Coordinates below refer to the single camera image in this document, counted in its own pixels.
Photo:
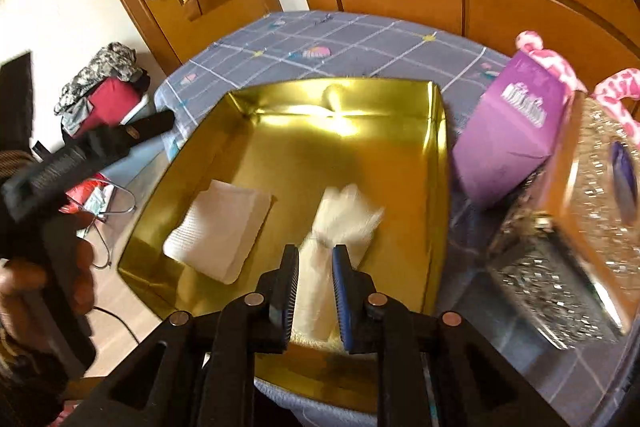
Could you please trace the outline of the person's left hand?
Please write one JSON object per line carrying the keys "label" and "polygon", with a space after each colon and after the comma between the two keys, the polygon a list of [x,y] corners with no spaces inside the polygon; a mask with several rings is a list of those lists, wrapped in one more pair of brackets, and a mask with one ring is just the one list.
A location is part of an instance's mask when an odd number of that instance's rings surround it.
{"label": "person's left hand", "polygon": [[[75,239],[76,267],[73,297],[70,307],[76,317],[84,317],[94,306],[96,292],[91,267],[92,245],[85,239]],[[29,311],[25,296],[47,285],[47,274],[39,265],[24,258],[14,258],[1,267],[1,323],[6,333],[25,348],[51,353],[46,332]]]}

